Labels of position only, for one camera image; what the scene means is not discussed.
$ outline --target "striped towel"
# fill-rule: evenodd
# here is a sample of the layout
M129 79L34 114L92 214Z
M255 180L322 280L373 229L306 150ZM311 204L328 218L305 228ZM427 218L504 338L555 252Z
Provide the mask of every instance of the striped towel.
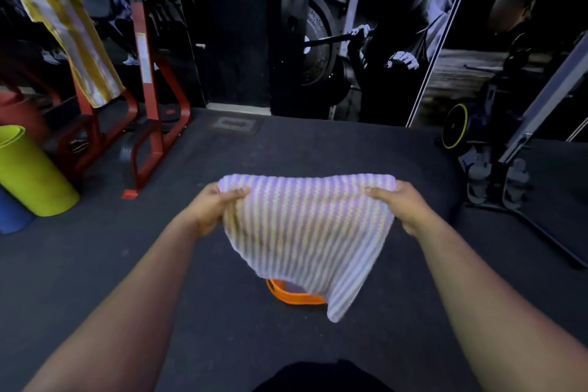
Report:
M228 175L221 192L250 187L227 209L231 245L262 278L291 282L328 304L338 322L378 258L393 216L363 187L396 188L391 175L288 179Z
M76 82L93 107L123 91L82 0L21 0L33 22L42 22L68 54Z

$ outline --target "black rubber floor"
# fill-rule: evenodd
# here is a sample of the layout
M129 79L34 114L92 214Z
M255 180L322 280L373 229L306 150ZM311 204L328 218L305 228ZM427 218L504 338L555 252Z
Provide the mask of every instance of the black rubber floor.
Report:
M119 199L123 184L113 149L88 174L76 207L0 236L3 391L20 390L174 214L225 174L390 173L413 182L445 217L460 202L459 169L434 146L431 131L264 117L257 135L247 137L211 131L213 113L195 113L137 200ZM586 155L585 148L569 147L558 158L574 156L578 149ZM542 165L539 154L533 164ZM542 182L553 183L548 174ZM571 214L553 202L550 197L541 209L534 198L533 208L548 209L547 216ZM499 274L588 343L587 272L571 269L514 217L465 209L455 223ZM586 230L582 223L566 236L578 245ZM337 359L353 361L397 392L478 389L420 249L398 223L338 324L328 321L322 307L276 300L220 228L196 246L158 391L246 392L287 364Z

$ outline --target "yellow foam roller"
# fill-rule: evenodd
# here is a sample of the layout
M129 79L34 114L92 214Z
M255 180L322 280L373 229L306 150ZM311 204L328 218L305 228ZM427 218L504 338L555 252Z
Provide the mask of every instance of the yellow foam roller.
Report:
M21 126L0 126L0 184L33 214L54 216L79 194Z

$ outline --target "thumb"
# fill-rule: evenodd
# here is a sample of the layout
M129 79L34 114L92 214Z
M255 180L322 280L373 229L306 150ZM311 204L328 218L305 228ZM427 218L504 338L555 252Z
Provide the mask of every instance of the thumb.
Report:
M365 188L364 192L368 197L375 200L381 200L385 203L390 203L393 200L394 193L382 188Z
M223 192L220 194L220 201L224 204L235 202L241 198L245 198L251 191L251 188L239 188L232 191Z

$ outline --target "blue foam roller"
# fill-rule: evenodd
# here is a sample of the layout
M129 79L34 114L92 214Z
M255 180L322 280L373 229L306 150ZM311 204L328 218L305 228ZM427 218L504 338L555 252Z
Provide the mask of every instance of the blue foam roller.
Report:
M0 232L10 234L22 230L35 216L0 186Z

